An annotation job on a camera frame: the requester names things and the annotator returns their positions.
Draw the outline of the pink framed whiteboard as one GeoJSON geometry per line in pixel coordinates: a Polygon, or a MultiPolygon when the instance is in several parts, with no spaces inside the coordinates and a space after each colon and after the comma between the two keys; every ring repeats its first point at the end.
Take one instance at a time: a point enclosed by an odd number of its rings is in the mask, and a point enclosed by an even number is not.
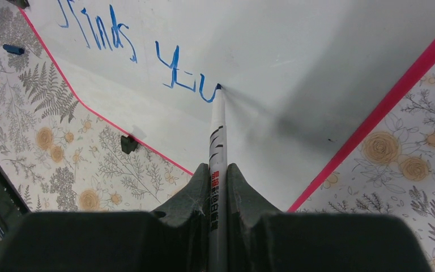
{"type": "Polygon", "coordinates": [[[186,170],[208,159],[215,88],[228,160],[291,207],[435,49],[435,1],[30,1],[76,98],[186,170]]]}

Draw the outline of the whiteboard marker pen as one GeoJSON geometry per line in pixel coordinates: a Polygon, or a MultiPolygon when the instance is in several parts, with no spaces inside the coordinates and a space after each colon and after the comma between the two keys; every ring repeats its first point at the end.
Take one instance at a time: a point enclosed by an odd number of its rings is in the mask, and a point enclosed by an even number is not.
{"type": "Polygon", "coordinates": [[[227,131],[225,127],[225,100],[221,84],[215,88],[209,145],[210,172],[210,231],[209,271],[227,271],[227,131]]]}

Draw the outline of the blue marker cap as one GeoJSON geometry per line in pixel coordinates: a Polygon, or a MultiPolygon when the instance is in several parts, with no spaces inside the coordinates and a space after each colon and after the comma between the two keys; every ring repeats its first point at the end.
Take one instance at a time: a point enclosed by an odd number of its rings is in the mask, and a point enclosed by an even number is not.
{"type": "Polygon", "coordinates": [[[7,53],[14,54],[14,55],[17,55],[17,56],[21,56],[21,55],[23,55],[25,53],[25,49],[20,48],[20,47],[15,46],[15,45],[3,44],[2,48],[7,53]]]}

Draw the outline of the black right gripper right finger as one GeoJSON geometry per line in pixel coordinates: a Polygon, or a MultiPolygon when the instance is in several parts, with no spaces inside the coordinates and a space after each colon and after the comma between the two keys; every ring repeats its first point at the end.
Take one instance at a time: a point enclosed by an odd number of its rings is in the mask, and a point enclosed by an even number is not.
{"type": "Polygon", "coordinates": [[[228,166],[227,190],[229,271],[430,271],[397,217],[281,212],[236,164],[228,166]]]}

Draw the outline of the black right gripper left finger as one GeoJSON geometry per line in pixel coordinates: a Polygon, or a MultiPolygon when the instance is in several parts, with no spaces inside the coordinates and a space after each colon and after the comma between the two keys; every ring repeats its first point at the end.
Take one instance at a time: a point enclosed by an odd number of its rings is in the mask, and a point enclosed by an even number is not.
{"type": "Polygon", "coordinates": [[[206,271],[208,165],[152,211],[33,212],[4,240],[0,271],[206,271]]]}

